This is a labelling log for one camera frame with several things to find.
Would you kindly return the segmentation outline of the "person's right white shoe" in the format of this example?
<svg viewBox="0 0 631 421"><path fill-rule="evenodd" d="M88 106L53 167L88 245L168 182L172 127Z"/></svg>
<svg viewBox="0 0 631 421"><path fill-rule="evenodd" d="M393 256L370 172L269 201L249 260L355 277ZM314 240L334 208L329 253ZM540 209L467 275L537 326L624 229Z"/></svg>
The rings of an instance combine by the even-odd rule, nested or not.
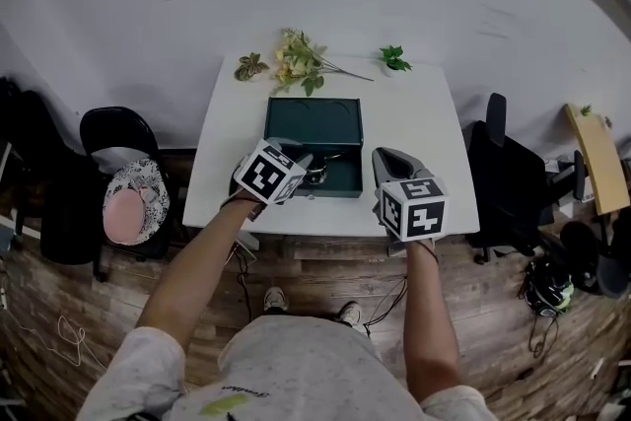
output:
<svg viewBox="0 0 631 421"><path fill-rule="evenodd" d="M355 301L345 304L338 313L336 320L350 327L357 327L361 323L362 308Z"/></svg>

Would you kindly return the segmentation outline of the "person's right forearm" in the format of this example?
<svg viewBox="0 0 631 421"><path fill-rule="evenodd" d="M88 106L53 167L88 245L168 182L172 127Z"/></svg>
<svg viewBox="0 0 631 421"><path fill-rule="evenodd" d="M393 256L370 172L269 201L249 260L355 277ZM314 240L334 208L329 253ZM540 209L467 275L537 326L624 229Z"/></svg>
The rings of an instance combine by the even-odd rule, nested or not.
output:
<svg viewBox="0 0 631 421"><path fill-rule="evenodd" d="M406 245L407 295L403 328L406 382L418 402L461 384L456 333L430 243Z"/></svg>

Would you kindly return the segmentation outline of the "small variegated potted plant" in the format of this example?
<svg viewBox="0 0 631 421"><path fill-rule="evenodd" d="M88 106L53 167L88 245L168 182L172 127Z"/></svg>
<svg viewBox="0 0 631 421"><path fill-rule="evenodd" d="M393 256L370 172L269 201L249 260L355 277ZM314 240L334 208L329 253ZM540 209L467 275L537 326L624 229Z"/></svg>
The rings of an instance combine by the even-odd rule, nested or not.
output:
<svg viewBox="0 0 631 421"><path fill-rule="evenodd" d="M239 66L234 72L234 78L239 82L251 82L269 70L269 65L261 60L261 55L251 52L239 58Z"/></svg>

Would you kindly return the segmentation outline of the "pink floral seat cushion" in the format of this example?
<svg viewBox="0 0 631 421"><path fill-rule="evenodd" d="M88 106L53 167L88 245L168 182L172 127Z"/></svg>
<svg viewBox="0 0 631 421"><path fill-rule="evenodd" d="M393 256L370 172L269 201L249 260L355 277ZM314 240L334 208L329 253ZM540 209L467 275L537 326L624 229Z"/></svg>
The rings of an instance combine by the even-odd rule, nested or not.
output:
<svg viewBox="0 0 631 421"><path fill-rule="evenodd" d="M144 203L145 219L140 236L136 241L124 246L137 246L143 244L156 235L161 226L166 222L171 206L171 198L158 163L150 158L145 158L127 164L113 175L105 192L103 212L105 209L105 199L107 197L110 197L121 189L134 190L130 181L135 176L142 176L145 178L159 193L159 197L150 205L146 205Z"/></svg>

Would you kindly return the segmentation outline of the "black and green helmet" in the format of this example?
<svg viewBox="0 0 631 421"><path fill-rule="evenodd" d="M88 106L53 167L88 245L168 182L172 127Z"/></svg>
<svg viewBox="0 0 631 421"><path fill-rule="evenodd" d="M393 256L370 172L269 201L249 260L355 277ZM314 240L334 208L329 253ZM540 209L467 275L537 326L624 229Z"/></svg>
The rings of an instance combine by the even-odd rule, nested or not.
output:
<svg viewBox="0 0 631 421"><path fill-rule="evenodd" d="M527 265L520 298L538 316L557 317L568 310L574 292L571 275L542 256Z"/></svg>

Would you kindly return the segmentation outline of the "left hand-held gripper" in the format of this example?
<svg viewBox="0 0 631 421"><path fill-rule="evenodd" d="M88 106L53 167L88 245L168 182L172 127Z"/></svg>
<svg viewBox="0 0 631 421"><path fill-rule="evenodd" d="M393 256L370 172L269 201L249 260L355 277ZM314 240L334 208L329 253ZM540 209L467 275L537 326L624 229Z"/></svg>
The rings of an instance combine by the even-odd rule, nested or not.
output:
<svg viewBox="0 0 631 421"><path fill-rule="evenodd" d="M303 153L294 162L280 146L260 139L236 169L234 181L262 203L281 205L302 183L313 160L312 153Z"/></svg>

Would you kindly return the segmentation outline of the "pink plate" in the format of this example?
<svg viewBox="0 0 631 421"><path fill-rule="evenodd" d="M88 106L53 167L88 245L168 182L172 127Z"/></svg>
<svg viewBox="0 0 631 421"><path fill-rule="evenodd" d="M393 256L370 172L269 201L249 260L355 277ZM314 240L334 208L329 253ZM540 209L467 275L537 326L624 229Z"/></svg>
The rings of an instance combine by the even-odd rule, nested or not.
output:
<svg viewBox="0 0 631 421"><path fill-rule="evenodd" d="M136 241L144 219L145 204L137 191L121 189L105 199L104 230L111 242L129 245Z"/></svg>

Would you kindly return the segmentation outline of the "person's white shoe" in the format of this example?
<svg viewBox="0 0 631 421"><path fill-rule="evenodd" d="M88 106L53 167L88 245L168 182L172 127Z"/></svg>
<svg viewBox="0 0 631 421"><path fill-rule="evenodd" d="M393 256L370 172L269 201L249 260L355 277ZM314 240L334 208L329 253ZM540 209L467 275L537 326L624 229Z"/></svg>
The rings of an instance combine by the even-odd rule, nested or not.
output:
<svg viewBox="0 0 631 421"><path fill-rule="evenodd" d="M284 314L287 312L288 302L283 290L270 287L264 296L263 311L266 314Z"/></svg>
<svg viewBox="0 0 631 421"><path fill-rule="evenodd" d="M345 304L338 313L336 320L350 327L357 327L361 323L362 308L355 301Z"/></svg>

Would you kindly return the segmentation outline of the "person's left white shoe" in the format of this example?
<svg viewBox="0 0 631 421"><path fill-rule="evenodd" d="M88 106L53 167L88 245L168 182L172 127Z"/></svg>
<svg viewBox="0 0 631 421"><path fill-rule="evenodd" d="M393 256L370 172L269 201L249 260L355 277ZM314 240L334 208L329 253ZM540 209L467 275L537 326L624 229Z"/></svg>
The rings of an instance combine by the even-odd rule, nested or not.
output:
<svg viewBox="0 0 631 421"><path fill-rule="evenodd" d="M288 302L283 290L270 287L264 296L263 311L266 314L284 314L287 312Z"/></svg>

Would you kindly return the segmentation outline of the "dark green metal box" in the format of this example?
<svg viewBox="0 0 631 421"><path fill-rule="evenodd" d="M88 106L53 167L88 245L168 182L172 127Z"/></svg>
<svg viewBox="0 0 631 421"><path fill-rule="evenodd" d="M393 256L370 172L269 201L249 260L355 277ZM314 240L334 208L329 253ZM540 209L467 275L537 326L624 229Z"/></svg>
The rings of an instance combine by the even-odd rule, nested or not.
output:
<svg viewBox="0 0 631 421"><path fill-rule="evenodd" d="M271 98L263 137L277 140L294 161L303 153L343 152L328 162L324 183L309 185L303 179L295 191L297 196L361 196L364 135L358 99Z"/></svg>

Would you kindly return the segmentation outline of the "black high-back office chair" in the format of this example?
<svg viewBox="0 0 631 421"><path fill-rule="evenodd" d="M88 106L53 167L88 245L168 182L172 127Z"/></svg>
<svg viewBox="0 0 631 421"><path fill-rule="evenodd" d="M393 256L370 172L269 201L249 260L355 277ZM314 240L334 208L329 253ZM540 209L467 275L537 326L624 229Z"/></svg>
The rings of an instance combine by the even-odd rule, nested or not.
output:
<svg viewBox="0 0 631 421"><path fill-rule="evenodd" d="M96 163L68 147L41 96L0 78L0 138L23 162L18 215L41 218L41 255L62 265L90 264L101 271L102 180Z"/></svg>

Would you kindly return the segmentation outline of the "pale yellow flower bouquet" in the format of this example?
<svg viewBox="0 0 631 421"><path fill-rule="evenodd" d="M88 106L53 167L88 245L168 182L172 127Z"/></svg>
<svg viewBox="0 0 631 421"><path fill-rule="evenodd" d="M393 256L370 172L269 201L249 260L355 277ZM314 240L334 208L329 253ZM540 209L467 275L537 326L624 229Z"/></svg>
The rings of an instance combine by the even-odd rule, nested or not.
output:
<svg viewBox="0 0 631 421"><path fill-rule="evenodd" d="M283 29L280 46L275 50L278 68L274 77L277 84L272 94L289 93L298 86L309 98L323 87L328 74L373 82L372 78L349 72L330 62L323 56L325 51L324 45L315 44L303 31Z"/></svg>

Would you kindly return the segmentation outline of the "black folding chair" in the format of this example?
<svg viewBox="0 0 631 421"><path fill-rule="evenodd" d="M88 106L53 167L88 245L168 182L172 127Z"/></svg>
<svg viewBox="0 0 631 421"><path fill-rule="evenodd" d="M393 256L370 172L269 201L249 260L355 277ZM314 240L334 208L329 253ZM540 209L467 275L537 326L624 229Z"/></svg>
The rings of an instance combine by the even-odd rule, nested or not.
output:
<svg viewBox="0 0 631 421"><path fill-rule="evenodd" d="M177 192L165 171L157 140L147 121L124 106L94 108L81 119L80 138L86 154L97 163L107 185L118 170L131 162L150 158L158 163L171 198L166 222L143 244L124 246L110 240L107 244L142 260L164 257L176 222Z"/></svg>

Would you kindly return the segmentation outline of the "small patterned cup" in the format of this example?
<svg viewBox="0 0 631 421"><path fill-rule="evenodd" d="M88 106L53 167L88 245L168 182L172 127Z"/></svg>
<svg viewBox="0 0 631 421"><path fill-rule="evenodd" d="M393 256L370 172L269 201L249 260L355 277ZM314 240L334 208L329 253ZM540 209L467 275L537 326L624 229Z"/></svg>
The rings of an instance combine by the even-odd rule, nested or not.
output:
<svg viewBox="0 0 631 421"><path fill-rule="evenodd" d="M135 176L130 184L146 205L152 204L159 197L159 193L142 176Z"/></svg>

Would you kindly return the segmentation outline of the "black mesh office chair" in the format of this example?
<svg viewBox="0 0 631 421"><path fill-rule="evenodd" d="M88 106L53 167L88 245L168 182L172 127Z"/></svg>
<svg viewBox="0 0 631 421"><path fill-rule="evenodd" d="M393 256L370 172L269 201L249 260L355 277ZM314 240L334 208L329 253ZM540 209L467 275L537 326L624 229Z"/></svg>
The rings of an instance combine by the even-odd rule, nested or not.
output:
<svg viewBox="0 0 631 421"><path fill-rule="evenodd" d="M631 285L631 189L630 204L610 215L597 216L600 236L588 224L569 222L560 233L565 248L563 261L579 290L620 299Z"/></svg>

